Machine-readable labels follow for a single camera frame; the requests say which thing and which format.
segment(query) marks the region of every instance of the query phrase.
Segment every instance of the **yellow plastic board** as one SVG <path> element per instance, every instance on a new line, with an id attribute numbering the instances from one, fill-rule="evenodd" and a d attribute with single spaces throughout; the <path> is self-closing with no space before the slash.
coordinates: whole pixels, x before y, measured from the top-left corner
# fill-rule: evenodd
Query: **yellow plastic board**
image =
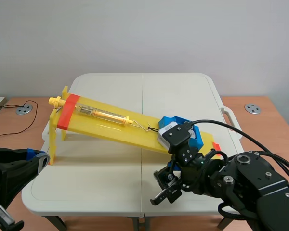
<path id="1" fill-rule="evenodd" d="M 69 94 L 66 93 L 67 88 L 64 89 L 62 98 L 66 99 Z M 110 111 L 116 114 L 129 116 L 130 120 L 137 121 L 144 128 L 148 127 L 148 123 L 153 128 L 158 128 L 158 122 L 160 119 L 150 117 L 148 115 L 143 115 L 141 113 L 129 111 L 123 108 L 115 107 L 106 103 L 102 103 L 99 101 L 87 99 L 84 97 L 80 97 L 78 103 L 99 108 L 102 110 Z M 53 139 L 53 128 L 56 128 L 59 117 L 61 115 L 61 110 L 57 113 L 53 112 L 52 117 L 50 119 L 50 139 Z M 140 148 L 160 152 L 167 153 L 167 150 L 159 144 L 157 139 L 157 132 L 154 131 L 145 131 L 142 128 L 134 127 L 130 124 L 122 125 L 114 122 L 110 122 L 107 120 L 94 118 L 89 115 L 85 115 L 74 110 L 68 130 L 72 132 L 77 132 L 89 136 L 98 137 L 101 139 L 107 139 L 111 141 L 117 141 L 121 143 L 125 143 L 132 146 L 137 146 Z M 201 132 L 201 136 L 204 142 L 204 147 L 200 150 L 203 154 L 206 154 L 212 148 L 212 142 L 214 142 L 213 136 L 209 133 Z M 55 144 L 54 140 L 50 141 L 51 149 L 51 157 L 54 159 L 55 153 Z"/>

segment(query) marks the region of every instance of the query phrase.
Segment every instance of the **yellow cap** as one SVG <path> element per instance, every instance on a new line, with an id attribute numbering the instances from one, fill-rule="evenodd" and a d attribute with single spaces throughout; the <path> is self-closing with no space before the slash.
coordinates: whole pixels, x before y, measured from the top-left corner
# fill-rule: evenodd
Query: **yellow cap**
<path id="1" fill-rule="evenodd" d="M 127 117 L 126 117 L 126 122 L 125 122 L 125 124 L 126 124 L 126 123 L 133 124 L 133 121 L 130 120 L 130 118 L 127 116 Z"/>
<path id="2" fill-rule="evenodd" d="M 48 103 L 55 108 L 63 107 L 63 105 L 66 103 L 65 100 L 61 100 L 61 97 L 58 96 L 57 98 L 49 98 Z"/>

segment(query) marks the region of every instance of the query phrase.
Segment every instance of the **table leg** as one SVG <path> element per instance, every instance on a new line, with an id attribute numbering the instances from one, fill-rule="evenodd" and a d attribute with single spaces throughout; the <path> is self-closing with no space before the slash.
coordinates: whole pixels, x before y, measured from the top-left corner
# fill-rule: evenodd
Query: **table leg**
<path id="1" fill-rule="evenodd" d="M 152 217 L 144 217 L 144 231 L 150 231 L 150 220 Z"/>
<path id="2" fill-rule="evenodd" d="M 45 217 L 51 224 L 53 224 L 59 231 L 67 231 L 67 227 L 64 222 L 58 216 Z"/>
<path id="3" fill-rule="evenodd" d="M 222 221 L 217 225 L 219 230 L 224 230 L 233 220 L 229 218 L 223 218 Z"/>
<path id="4" fill-rule="evenodd" d="M 139 218 L 138 217 L 128 217 L 133 221 L 133 230 L 139 231 Z"/>

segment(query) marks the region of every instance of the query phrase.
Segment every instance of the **wooden table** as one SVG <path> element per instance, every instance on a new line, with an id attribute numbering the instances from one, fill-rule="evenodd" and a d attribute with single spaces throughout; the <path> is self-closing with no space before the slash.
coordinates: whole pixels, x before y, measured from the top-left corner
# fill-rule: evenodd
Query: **wooden table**
<path id="1" fill-rule="evenodd" d="M 22 105 L 26 100 L 34 100 L 39 104 L 36 121 L 27 131 L 18 135 L 0 137 L 0 147 L 20 149 L 40 149 L 43 145 L 41 137 L 52 107 L 48 105 L 48 98 L 13 98 L 7 104 Z M 243 131 L 251 135 L 273 153 L 289 161 L 289 126 L 266 97 L 223 97 L 225 106 L 231 108 Z M 244 105 L 255 103 L 262 108 L 261 114 L 253 115 L 245 111 Z M 30 125 L 34 112 L 26 115 L 17 115 L 15 109 L 2 109 L 0 111 L 0 134 L 18 132 Z M 244 150 L 258 150 L 250 141 L 241 140 Z M 281 173 L 274 161 L 270 160 L 274 168 Z M 16 221 L 24 220 L 24 231 L 57 231 L 45 218 L 31 214 L 23 205 L 20 194 L 8 208 L 9 213 Z M 156 217 L 151 221 L 151 231 L 216 231 L 221 216 L 182 216 L 182 217 Z M 124 217 L 63 217 L 69 231 L 129 231 L 132 230 L 131 220 Z M 234 221 L 226 231 L 250 231 L 243 221 Z"/>

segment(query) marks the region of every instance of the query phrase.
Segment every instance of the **black robotic arm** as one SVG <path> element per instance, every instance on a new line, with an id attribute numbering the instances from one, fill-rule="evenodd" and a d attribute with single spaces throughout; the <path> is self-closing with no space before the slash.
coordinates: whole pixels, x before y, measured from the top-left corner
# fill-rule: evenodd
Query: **black robotic arm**
<path id="1" fill-rule="evenodd" d="M 11 150 L 0 148 L 0 228 L 19 231 L 24 222 L 15 224 L 6 208 L 16 195 L 49 163 L 47 153 L 32 149 Z"/>
<path id="2" fill-rule="evenodd" d="M 246 220 L 254 231 L 289 231 L 289 183 L 262 156 L 275 159 L 283 168 L 289 169 L 289 162 L 265 151 L 249 151 L 228 158 L 212 149 L 203 156 L 188 145 L 192 125 L 193 122 L 176 125 L 162 134 L 172 159 L 169 166 L 154 172 L 163 191 L 151 203 L 158 205 L 166 198 L 173 203 L 182 195 L 181 191 L 204 194 L 223 200 L 218 206 L 222 216 Z M 216 154 L 223 160 L 212 159 Z M 174 175 L 175 168 L 180 169 L 180 177 Z M 224 211 L 227 206 L 239 214 Z"/>

